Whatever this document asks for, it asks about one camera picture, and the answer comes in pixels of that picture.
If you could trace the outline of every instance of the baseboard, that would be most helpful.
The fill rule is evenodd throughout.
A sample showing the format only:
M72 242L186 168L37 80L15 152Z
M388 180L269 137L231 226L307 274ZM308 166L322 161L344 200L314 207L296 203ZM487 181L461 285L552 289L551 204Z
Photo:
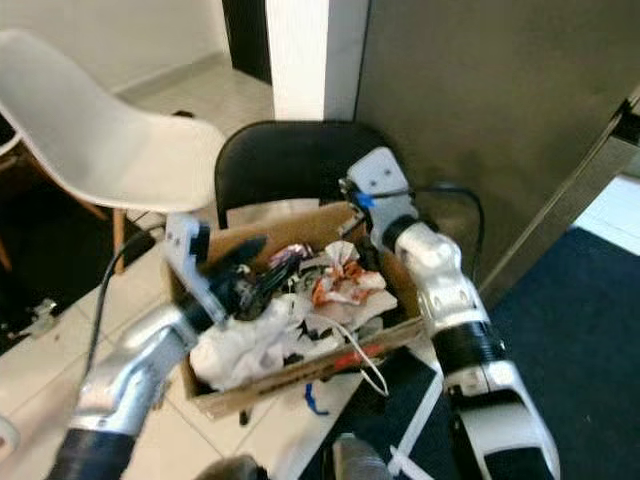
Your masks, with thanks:
M226 52L215 52L193 62L159 70L144 78L134 80L112 91L122 100L130 102L146 95L162 91L171 85L207 70L211 65L219 64L221 58L229 58Z

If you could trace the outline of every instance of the gray metal panel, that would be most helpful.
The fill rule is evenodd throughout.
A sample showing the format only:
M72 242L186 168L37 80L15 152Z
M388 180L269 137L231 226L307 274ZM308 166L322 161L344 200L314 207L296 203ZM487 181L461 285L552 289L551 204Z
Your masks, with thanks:
M449 179L478 191L481 276L574 176L640 82L638 18L636 0L372 1L356 118L389 137L414 185ZM472 210L428 203L468 246ZM565 224L577 208L565 209Z

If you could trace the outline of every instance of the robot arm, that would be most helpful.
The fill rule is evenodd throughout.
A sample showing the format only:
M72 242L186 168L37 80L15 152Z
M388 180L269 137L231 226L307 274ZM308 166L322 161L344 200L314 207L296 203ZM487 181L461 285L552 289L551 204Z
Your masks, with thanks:
M453 410L454 454L463 477L559 479L553 438L462 273L460 248L418 219L408 189L387 148L358 161L343 184L373 244L394 252L417 287Z

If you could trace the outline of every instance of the dark blue carpet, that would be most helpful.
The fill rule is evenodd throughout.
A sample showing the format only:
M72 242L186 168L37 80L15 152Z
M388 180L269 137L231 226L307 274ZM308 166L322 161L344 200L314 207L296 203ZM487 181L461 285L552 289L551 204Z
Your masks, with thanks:
M570 230L491 317L554 435L563 478L640 478L640 257ZM384 414L363 408L374 397L361 386L302 478L322 478L322 450L342 432L389 459L432 372L405 353L384 370ZM437 480L458 478L447 422L441 398L411 454Z

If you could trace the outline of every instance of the black cable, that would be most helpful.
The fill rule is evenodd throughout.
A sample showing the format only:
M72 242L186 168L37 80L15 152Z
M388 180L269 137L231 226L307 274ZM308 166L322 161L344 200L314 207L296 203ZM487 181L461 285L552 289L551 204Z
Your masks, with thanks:
M104 311L104 299L107 293L107 287L109 286L109 280L111 280L113 271L116 268L116 263L118 263L118 260L120 259L120 257L124 255L124 253L127 251L127 249L131 245L133 245L134 243L144 238L146 234L164 227L165 227L164 223L157 223L148 228L140 230L139 232L136 232L135 234L133 234L133 236L129 240L127 240L118 249L116 253L113 254L113 257L111 257L111 260L107 265L107 269L104 272L104 276L102 277L102 282L100 283L100 291L98 292L98 302L96 303L96 313L93 319L93 331L91 332L91 343L89 344L89 352L87 354L87 363L84 370L85 377L87 376L87 373L89 373L89 370L91 370L91 367L93 366L93 360L96 355L98 338L100 336L100 324L102 323L102 312Z
M480 264L480 256L482 255L482 249L484 246L485 235L485 215L480 197L478 197L478 195L470 188L462 187L450 182L438 182L425 187L367 194L367 196L376 199L399 197L402 195L414 195L416 193L449 193L455 195L463 195L473 201L478 212L478 233L476 235L473 259L471 261L471 280L475 282L478 272L478 265Z

